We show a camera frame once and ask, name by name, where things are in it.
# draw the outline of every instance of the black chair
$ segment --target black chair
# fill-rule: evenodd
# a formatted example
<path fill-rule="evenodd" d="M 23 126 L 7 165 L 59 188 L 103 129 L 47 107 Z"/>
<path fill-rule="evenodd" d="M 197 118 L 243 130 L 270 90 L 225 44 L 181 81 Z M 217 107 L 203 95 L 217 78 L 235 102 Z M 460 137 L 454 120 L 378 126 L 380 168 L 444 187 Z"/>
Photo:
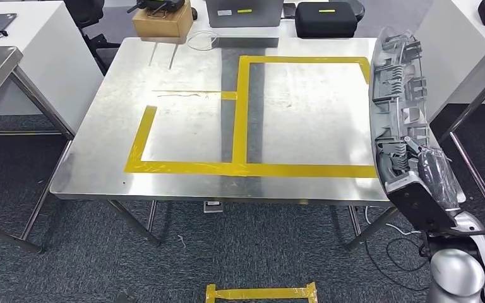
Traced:
<path fill-rule="evenodd" d="M 103 18 L 103 5 L 105 5 L 105 0 L 64 0 L 64 3 L 73 21 L 79 28 L 83 39 L 85 39 L 88 49 L 90 49 L 93 57 L 97 60 L 101 72 L 105 75 L 108 67 L 97 54 L 97 50 L 117 49 L 120 47 L 120 44 L 107 42 L 107 39 L 105 39 L 103 34 L 97 35 L 91 39 L 83 31 L 83 28 L 96 24 Z"/>

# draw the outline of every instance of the floor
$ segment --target floor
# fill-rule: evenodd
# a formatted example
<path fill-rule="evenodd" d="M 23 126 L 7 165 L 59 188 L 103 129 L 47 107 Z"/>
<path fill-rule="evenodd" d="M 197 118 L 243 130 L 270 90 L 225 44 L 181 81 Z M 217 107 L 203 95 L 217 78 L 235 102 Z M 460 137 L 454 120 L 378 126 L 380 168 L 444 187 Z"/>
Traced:
<path fill-rule="evenodd" d="M 357 35 L 375 37 L 384 25 L 415 30 L 431 2 L 367 0 Z M 103 32 L 113 42 L 133 36 L 125 10 L 107 8 L 105 18 L 89 28 L 89 34 Z M 114 53 L 107 50 L 103 55 L 110 62 Z M 444 130 L 463 108 L 446 107 L 433 130 Z M 0 121 L 0 127 L 9 123 Z M 21 123 L 44 125 L 37 119 Z M 458 134 L 485 177 L 485 105 Z M 64 140 L 55 136 L 0 138 L 0 229 L 21 233 L 63 145 Z M 469 199 L 465 208 L 485 223 L 485 202 L 463 161 L 450 142 L 443 147 Z M 144 223 L 148 205 L 126 203 Z M 381 212 L 370 208 L 370 220 Z M 364 222 L 363 209 L 358 215 Z M 411 228 L 401 217 L 395 223 Z M 316 282 L 319 302 L 325 303 L 424 302 L 426 296 L 428 267 L 409 273 L 393 263 L 407 269 L 423 264 L 416 236 L 403 237 L 385 228 L 367 247 L 348 253 L 344 244 L 353 231 L 344 207 L 232 203 L 223 213 L 204 214 L 200 203 L 166 201 L 159 204 L 153 230 L 164 242 L 160 247 L 138 237 L 103 201 L 59 201 L 50 196 L 29 238 L 42 244 L 45 253 L 32 255 L 0 242 L 0 302 L 115 302 L 127 293 L 138 302 L 194 303 L 205 301 L 209 283 L 226 289 Z M 414 243 L 394 241 L 398 238 Z M 383 276 L 368 253 L 381 271 L 403 286 Z"/>

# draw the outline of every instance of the silver laptop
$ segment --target silver laptop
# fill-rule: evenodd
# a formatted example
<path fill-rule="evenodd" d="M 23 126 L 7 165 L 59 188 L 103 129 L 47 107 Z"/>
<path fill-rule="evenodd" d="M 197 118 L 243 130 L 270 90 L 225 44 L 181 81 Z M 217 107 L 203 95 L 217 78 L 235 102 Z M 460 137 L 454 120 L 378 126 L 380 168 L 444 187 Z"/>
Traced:
<path fill-rule="evenodd" d="M 277 27 L 284 0 L 205 0 L 211 27 Z"/>

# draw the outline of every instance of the yellow tape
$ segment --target yellow tape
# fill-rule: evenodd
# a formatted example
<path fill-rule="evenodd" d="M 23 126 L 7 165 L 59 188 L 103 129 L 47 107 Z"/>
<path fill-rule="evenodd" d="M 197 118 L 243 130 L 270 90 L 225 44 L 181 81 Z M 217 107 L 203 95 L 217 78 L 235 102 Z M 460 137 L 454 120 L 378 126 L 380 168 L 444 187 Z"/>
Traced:
<path fill-rule="evenodd" d="M 222 100 L 237 100 L 237 92 L 221 92 L 220 98 Z"/>
<path fill-rule="evenodd" d="M 125 172 L 128 172 L 129 169 L 136 168 L 136 163 L 142 160 L 142 153 L 144 153 L 156 111 L 157 108 L 155 106 L 146 106 L 146 110 L 144 110 L 142 120 L 140 120 L 136 131 L 135 140 L 133 141 L 133 145 L 131 145 L 129 158 L 124 169 Z"/>
<path fill-rule="evenodd" d="M 299 288 L 249 288 L 216 290 L 215 284 L 207 285 L 205 303 L 215 303 L 215 299 L 251 300 L 251 299 L 308 299 L 317 303 L 315 282 Z"/>
<path fill-rule="evenodd" d="M 281 56 L 241 56 L 250 63 L 356 63 L 360 66 L 365 82 L 369 84 L 371 65 L 365 57 L 281 57 Z"/>
<path fill-rule="evenodd" d="M 233 123 L 233 154 L 231 162 L 246 163 L 246 140 L 248 132 L 248 87 L 250 63 L 247 56 L 239 57 L 237 74 L 237 100 L 235 102 L 235 121 Z"/>
<path fill-rule="evenodd" d="M 224 162 L 142 161 L 157 108 L 146 107 L 124 168 L 129 173 L 231 175 L 239 177 L 376 178 L 372 165 L 305 165 Z"/>
<path fill-rule="evenodd" d="M 166 162 L 142 161 L 142 154 L 150 134 L 157 108 L 146 107 L 135 140 L 129 152 L 124 171 L 129 173 L 203 174 L 241 177 L 343 177 L 376 178 L 373 165 L 303 165 L 246 163 L 248 132 L 248 91 L 251 63 L 357 63 L 369 83 L 369 62 L 365 57 L 276 57 L 241 56 L 236 92 L 184 92 L 220 93 L 222 100 L 235 100 L 232 162 Z"/>

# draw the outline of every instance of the gray robot arm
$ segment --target gray robot arm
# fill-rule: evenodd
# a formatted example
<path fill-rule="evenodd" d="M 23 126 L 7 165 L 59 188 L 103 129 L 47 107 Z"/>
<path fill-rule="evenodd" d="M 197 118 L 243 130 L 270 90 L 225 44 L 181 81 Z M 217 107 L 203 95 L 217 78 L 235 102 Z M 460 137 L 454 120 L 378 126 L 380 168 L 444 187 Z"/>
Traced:
<path fill-rule="evenodd" d="M 389 200 L 424 234 L 431 262 L 430 303 L 482 302 L 484 227 L 460 209 L 445 154 L 429 144 L 421 43 L 411 33 L 379 36 L 369 84 L 371 139 Z"/>

